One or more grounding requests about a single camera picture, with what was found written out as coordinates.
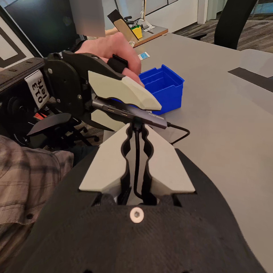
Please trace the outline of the yellow plastic bin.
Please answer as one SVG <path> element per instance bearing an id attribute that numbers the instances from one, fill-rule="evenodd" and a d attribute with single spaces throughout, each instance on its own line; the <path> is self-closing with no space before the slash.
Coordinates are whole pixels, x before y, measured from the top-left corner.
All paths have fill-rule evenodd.
<path id="1" fill-rule="evenodd" d="M 140 25 L 136 25 L 134 27 L 131 27 L 131 30 L 135 34 L 135 36 L 137 37 L 138 40 L 142 38 L 142 28 Z"/>

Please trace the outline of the black board on white stand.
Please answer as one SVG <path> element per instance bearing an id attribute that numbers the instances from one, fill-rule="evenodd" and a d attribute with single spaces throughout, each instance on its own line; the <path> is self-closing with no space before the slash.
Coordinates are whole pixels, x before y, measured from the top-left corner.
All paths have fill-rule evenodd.
<path id="1" fill-rule="evenodd" d="M 138 24 L 141 26 L 141 28 L 147 32 L 151 29 L 154 29 L 155 26 L 152 26 L 146 19 L 145 19 L 145 14 L 146 14 L 146 0 L 141 1 L 141 15 L 140 19 L 138 20 Z"/>

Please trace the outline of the black and wood board stand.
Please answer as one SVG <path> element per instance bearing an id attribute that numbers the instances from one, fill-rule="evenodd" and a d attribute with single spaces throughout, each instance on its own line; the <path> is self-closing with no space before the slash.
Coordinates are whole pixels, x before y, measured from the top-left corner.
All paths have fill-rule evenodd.
<path id="1" fill-rule="evenodd" d="M 128 24 L 126 23 L 126 21 L 124 20 L 124 18 L 121 16 L 117 9 L 112 11 L 107 17 L 118 29 L 118 31 L 125 36 L 128 42 L 135 42 L 135 44 L 139 42 L 139 39 L 136 37 L 134 32 L 128 26 Z"/>

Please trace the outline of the person's left hand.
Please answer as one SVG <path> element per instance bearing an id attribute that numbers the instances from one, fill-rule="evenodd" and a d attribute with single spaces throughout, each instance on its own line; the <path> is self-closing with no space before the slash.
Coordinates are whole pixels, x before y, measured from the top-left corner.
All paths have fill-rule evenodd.
<path id="1" fill-rule="evenodd" d="M 100 57 L 106 63 L 108 59 L 115 54 L 128 61 L 128 67 L 124 68 L 122 74 L 130 77 L 142 87 L 145 87 L 139 78 L 139 74 L 141 73 L 141 61 L 138 54 L 121 32 L 100 37 L 96 40 L 86 40 L 75 53 L 91 53 Z"/>

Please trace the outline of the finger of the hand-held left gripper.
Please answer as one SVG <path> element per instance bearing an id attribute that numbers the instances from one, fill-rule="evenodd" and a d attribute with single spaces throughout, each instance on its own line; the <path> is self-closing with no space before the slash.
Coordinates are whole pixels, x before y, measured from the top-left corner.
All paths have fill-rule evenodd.
<path id="1" fill-rule="evenodd" d="M 131 131 L 133 129 L 132 122 L 129 118 L 100 109 L 96 109 L 91 113 L 91 120 L 106 127 L 108 131 L 117 132 L 124 126 Z"/>
<path id="2" fill-rule="evenodd" d="M 162 109 L 157 99 L 130 77 L 125 76 L 121 80 L 117 80 L 88 71 L 88 81 L 95 94 L 100 98 L 115 98 L 142 110 L 160 111 Z"/>

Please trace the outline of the dark grey usb hub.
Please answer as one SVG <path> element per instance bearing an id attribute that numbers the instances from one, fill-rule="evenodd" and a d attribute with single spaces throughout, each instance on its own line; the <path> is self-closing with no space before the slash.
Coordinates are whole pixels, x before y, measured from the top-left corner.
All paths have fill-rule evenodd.
<path id="1" fill-rule="evenodd" d="M 92 101 L 92 107 L 95 110 L 104 112 L 115 121 L 125 123 L 126 121 L 134 121 L 139 118 L 144 124 L 162 129 L 167 128 L 167 121 L 165 118 L 113 98 L 102 99 L 96 96 Z"/>

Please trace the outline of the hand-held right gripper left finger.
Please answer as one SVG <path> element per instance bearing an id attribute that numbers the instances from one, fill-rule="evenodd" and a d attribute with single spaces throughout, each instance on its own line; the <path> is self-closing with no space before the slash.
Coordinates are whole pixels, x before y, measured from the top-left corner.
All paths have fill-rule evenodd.
<path id="1" fill-rule="evenodd" d="M 89 166 L 80 191 L 110 194 L 118 205 L 125 205 L 131 192 L 129 162 L 132 124 L 128 123 L 103 142 Z"/>

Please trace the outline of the tall black mesh chair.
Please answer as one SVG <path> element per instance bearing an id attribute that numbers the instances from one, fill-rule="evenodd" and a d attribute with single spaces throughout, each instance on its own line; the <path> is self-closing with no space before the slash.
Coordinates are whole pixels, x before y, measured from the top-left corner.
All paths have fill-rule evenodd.
<path id="1" fill-rule="evenodd" d="M 214 33 L 214 44 L 237 49 L 238 41 L 257 0 L 227 0 Z"/>

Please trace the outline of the blue plastic bin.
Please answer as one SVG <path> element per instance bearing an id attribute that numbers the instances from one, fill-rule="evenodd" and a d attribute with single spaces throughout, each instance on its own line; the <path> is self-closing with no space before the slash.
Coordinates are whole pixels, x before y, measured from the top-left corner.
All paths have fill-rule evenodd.
<path id="1" fill-rule="evenodd" d="M 184 79 L 170 68 L 163 64 L 141 73 L 139 78 L 162 106 L 153 114 L 162 115 L 181 107 Z"/>

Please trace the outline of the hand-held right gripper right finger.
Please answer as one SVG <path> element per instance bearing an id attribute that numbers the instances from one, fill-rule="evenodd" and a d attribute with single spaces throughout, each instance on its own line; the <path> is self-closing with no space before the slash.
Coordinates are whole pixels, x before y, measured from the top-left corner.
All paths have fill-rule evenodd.
<path id="1" fill-rule="evenodd" d="M 195 192 L 175 148 L 150 126 L 142 126 L 144 152 L 148 159 L 142 183 L 142 201 L 156 205 L 164 195 L 191 194 Z"/>

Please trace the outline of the wooden background desk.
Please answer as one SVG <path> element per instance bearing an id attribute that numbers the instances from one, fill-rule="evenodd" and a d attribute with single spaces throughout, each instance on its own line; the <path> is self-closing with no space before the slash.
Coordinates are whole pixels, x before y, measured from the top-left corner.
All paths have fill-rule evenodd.
<path id="1" fill-rule="evenodd" d="M 147 32 L 142 29 L 142 38 L 139 39 L 139 42 L 137 44 L 135 44 L 135 42 L 129 42 L 129 44 L 131 45 L 131 47 L 135 48 L 167 33 L 168 29 L 160 26 L 155 26 L 154 29 L 151 29 Z"/>

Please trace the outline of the black and white tag poster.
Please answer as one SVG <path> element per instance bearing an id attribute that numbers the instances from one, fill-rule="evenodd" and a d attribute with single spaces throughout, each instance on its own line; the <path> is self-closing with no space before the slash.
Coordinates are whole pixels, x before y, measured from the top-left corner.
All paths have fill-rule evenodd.
<path id="1" fill-rule="evenodd" d="M 1 70 L 32 57 L 19 37 L 8 26 L 2 17 L 0 18 L 0 67 Z"/>

